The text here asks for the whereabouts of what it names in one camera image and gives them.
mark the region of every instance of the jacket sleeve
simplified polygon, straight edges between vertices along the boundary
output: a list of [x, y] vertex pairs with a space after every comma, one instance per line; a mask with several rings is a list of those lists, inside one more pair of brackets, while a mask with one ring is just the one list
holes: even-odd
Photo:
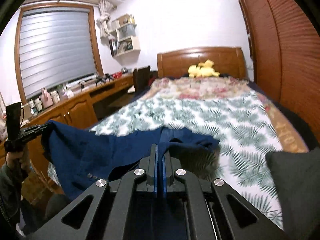
[[0, 205], [2, 204], [11, 225], [20, 222], [21, 183], [24, 180], [21, 169], [18, 166], [14, 171], [5, 163], [0, 168]]

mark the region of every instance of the hand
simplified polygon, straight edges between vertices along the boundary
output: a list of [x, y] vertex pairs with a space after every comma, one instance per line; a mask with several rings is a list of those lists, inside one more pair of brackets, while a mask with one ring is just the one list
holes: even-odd
[[16, 161], [19, 160], [21, 168], [25, 171], [29, 170], [30, 159], [29, 159], [29, 150], [28, 147], [25, 146], [23, 152], [14, 152], [14, 153], [7, 153], [6, 156], [7, 165], [10, 170], [14, 170], [16, 167]]

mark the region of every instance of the stuffed animal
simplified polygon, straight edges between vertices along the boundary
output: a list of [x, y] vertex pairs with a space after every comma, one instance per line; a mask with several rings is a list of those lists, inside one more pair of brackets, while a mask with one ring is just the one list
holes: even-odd
[[189, 67], [189, 77], [218, 77], [219, 72], [215, 72], [212, 68], [213, 62], [207, 60], [205, 63], [200, 62], [198, 65], [191, 65]]

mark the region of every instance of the blue blazer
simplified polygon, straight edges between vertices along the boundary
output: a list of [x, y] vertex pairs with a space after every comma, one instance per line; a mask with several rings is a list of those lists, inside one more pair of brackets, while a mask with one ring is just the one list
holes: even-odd
[[50, 155], [65, 194], [71, 200], [97, 179], [108, 179], [114, 168], [149, 156], [152, 144], [158, 144], [159, 160], [162, 160], [169, 148], [175, 152], [213, 152], [219, 144], [219, 140], [211, 136], [195, 134], [186, 128], [172, 130], [161, 127], [117, 137], [97, 136], [93, 132], [66, 124], [49, 122], [54, 124], [54, 129], [51, 133], [42, 135], [42, 145]]

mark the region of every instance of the metal screw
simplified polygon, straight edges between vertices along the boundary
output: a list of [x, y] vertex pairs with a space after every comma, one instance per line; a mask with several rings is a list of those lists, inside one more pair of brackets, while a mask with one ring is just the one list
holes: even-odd
[[135, 171], [134, 171], [134, 174], [136, 174], [136, 175], [142, 175], [144, 173], [144, 170], [143, 169], [136, 169]]
[[186, 174], [186, 171], [184, 169], [178, 169], [176, 170], [177, 175], [182, 176]]
[[104, 179], [99, 179], [99, 180], [96, 181], [96, 185], [98, 187], [103, 187], [106, 184], [107, 184], [107, 182]]
[[215, 184], [216, 186], [223, 186], [224, 181], [223, 181], [223, 179], [215, 179], [215, 180], [214, 180], [214, 184]]

